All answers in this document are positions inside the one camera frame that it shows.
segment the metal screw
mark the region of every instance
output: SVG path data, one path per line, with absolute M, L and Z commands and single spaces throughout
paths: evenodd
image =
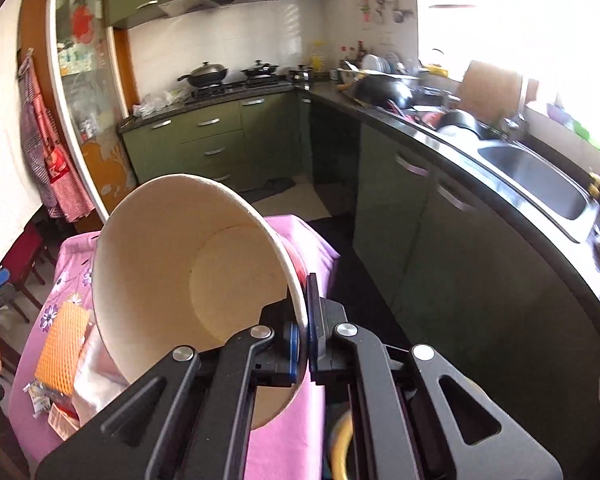
M 435 356 L 435 351 L 429 345 L 415 345 L 411 353 L 420 361 L 430 361 Z
M 336 326 L 336 332 L 339 335 L 350 337 L 357 334 L 357 327 L 351 323 L 340 323 L 338 326 Z
M 193 357 L 193 349 L 188 346 L 178 346 L 171 355 L 176 361 L 189 361 Z
M 271 335 L 271 329 L 266 325 L 256 325 L 251 328 L 251 337 L 256 339 L 266 339 Z

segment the drawer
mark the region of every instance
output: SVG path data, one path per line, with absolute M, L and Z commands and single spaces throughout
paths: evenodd
M 242 130 L 183 142 L 177 147 L 182 167 L 195 172 L 212 166 L 228 166 L 245 160 Z
M 204 139 L 242 128 L 240 105 L 237 101 L 208 106 L 181 114 L 177 120 L 177 142 Z
M 248 162 L 228 166 L 213 166 L 199 171 L 187 171 L 187 173 L 211 178 L 234 191 L 244 191 L 256 187 L 254 185 L 253 170 Z

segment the green object on window sill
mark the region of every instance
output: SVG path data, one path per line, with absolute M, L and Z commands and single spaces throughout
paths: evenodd
M 582 123 L 580 123 L 579 121 L 573 121 L 573 130 L 575 131 L 575 133 L 577 135 L 579 135 L 580 137 L 582 137 L 584 140 L 588 140 L 589 142 L 591 142 L 591 134 L 588 132 L 588 130 L 582 126 Z

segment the triangular cutout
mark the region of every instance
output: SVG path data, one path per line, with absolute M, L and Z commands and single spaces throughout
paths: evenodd
M 472 446 L 499 433 L 500 423 L 457 382 L 443 376 L 439 383 L 466 444 Z
M 149 381 L 102 425 L 102 433 L 119 439 L 127 446 L 138 447 L 166 384 L 164 378 L 156 377 Z

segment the pink tablecloth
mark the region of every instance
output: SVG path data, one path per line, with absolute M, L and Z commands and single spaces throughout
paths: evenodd
M 295 216 L 267 218 L 270 226 L 293 245 L 307 272 L 318 276 L 320 292 L 327 283 L 338 254 L 304 221 Z M 33 379 L 38 357 L 50 323 L 63 301 L 75 301 L 86 309 L 91 300 L 91 266 L 98 233 L 66 240 L 60 249 L 55 284 L 27 339 L 16 372 L 9 404 L 13 430 L 22 449 L 40 462 L 62 441 L 46 422 L 46 415 L 33 418 L 29 395 L 23 387 Z M 245 478 L 249 480 L 312 480 L 320 478 L 324 392 L 308 377 L 298 394 L 274 420 L 251 433 Z

